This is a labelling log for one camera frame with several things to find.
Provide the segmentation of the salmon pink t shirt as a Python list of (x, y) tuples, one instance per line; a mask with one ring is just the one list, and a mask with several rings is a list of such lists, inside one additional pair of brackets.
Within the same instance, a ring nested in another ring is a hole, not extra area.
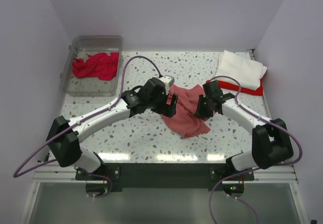
[(205, 120), (194, 116), (199, 96), (204, 94), (203, 88), (196, 85), (191, 89), (185, 89), (173, 85), (170, 87), (168, 102), (171, 101), (174, 94), (178, 95), (176, 114), (171, 118), (162, 116), (165, 124), (183, 138), (208, 133), (210, 128), (204, 123)]

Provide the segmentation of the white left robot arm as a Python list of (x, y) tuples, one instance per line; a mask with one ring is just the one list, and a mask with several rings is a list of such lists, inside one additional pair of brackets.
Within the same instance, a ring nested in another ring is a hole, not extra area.
[(176, 114), (178, 95), (167, 103), (172, 76), (149, 79), (143, 86), (127, 90), (110, 103), (82, 116), (54, 119), (47, 136), (48, 146), (60, 167), (76, 166), (94, 180), (104, 175), (104, 162), (97, 153), (82, 149), (80, 144), (97, 131), (145, 112), (147, 109), (168, 118)]

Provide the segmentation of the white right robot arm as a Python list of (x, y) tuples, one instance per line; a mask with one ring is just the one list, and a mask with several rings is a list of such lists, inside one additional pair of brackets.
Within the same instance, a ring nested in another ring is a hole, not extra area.
[(272, 120), (247, 109), (233, 94), (224, 94), (217, 81), (206, 82), (203, 90), (194, 114), (197, 118), (208, 119), (218, 113), (234, 120), (252, 137), (250, 151), (226, 159), (228, 179), (236, 180), (244, 170), (257, 167), (265, 170), (293, 157), (294, 150), (283, 120)]

